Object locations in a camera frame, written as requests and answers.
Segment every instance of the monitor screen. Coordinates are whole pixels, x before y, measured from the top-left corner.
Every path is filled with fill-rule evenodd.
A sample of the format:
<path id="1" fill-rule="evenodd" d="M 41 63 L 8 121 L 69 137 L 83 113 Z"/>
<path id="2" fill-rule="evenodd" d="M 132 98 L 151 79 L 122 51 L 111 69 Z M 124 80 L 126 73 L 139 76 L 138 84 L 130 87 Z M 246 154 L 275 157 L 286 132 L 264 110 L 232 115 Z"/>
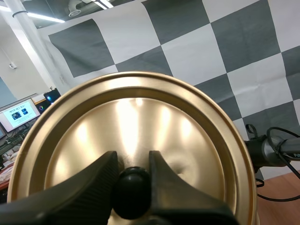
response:
<path id="1" fill-rule="evenodd" d="M 3 138 L 5 136 L 5 132 L 2 129 L 2 127 L 0 127 L 0 139 Z"/>
<path id="2" fill-rule="evenodd" d="M 38 109 L 30 98 L 1 111 L 0 123 L 7 132 L 10 132 L 39 115 Z"/>

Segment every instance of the wooden floor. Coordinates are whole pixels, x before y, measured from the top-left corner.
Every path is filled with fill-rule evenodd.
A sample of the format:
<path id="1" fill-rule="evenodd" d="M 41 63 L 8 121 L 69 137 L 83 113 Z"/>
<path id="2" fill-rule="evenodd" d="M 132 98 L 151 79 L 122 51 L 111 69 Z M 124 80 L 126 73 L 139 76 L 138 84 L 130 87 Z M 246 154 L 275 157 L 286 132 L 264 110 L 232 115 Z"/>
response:
<path id="1" fill-rule="evenodd" d="M 257 192 L 270 198 L 290 198 L 300 195 L 300 180 L 293 174 L 265 180 Z M 300 200 L 270 202 L 258 197 L 258 214 L 261 225 L 300 225 Z"/>

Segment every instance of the reflective lid surface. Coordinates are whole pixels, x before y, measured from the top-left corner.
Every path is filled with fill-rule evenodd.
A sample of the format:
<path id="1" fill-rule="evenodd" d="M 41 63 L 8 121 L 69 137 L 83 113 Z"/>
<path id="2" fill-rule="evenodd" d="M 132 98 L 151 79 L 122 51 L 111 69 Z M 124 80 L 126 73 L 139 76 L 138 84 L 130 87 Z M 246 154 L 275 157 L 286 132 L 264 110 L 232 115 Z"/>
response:
<path id="1" fill-rule="evenodd" d="M 62 96 L 38 119 L 15 163 L 8 200 L 52 187 L 118 153 L 121 168 L 148 168 L 150 150 L 193 187 L 225 201 L 241 225 L 256 213 L 247 149 L 223 110 L 198 89 L 147 72 L 106 75 Z M 109 224 L 130 224 L 112 212 Z"/>

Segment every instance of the wall outlet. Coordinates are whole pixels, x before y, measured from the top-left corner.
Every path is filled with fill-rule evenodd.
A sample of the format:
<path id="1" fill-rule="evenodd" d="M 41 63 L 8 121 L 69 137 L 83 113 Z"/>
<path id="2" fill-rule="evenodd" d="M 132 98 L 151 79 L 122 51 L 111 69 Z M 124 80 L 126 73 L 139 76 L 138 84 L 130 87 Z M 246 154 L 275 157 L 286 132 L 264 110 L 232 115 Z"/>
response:
<path id="1" fill-rule="evenodd" d="M 11 63 L 9 64 L 9 68 L 11 68 L 11 69 L 17 69 L 17 66 L 16 66 L 16 64 L 14 64 L 13 62 L 11 62 Z"/>

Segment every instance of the ceiling light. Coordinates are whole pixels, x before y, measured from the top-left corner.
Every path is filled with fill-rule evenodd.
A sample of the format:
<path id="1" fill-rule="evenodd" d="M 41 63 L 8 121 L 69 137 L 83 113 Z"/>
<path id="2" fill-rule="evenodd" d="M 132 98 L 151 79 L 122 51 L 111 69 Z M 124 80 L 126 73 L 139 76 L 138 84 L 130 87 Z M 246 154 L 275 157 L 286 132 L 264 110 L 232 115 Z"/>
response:
<path id="1" fill-rule="evenodd" d="M 53 21 L 53 22 L 57 22 L 57 23 L 64 23 L 65 21 L 63 20 L 59 20 L 53 17 L 48 17 L 45 15 L 39 15 L 39 14 L 35 14 L 35 13 L 28 13 L 28 16 L 30 17 L 34 17 L 34 18 L 38 18 L 38 19 L 42 19 L 42 20 L 49 20 L 49 21 Z"/>
<path id="2" fill-rule="evenodd" d="M 11 12 L 10 8 L 4 7 L 4 6 L 0 6 L 0 10 L 5 11 L 5 12 Z M 48 16 L 45 16 L 45 15 L 39 15 L 39 14 L 35 14 L 35 13 L 28 13 L 28 16 L 38 18 L 38 19 L 42 19 L 42 20 L 53 21 L 53 22 L 57 22 L 57 23 L 64 23 L 65 22 L 63 20 L 59 20 L 59 19 L 56 19 L 56 18 L 53 18 L 53 17 L 48 17 Z"/>
<path id="3" fill-rule="evenodd" d="M 104 5 L 102 5 L 100 2 L 93 1 L 95 4 L 99 5 L 102 9 L 107 9 Z"/>
<path id="4" fill-rule="evenodd" d="M 100 0 L 106 7 L 112 8 L 113 5 L 108 0 Z"/>

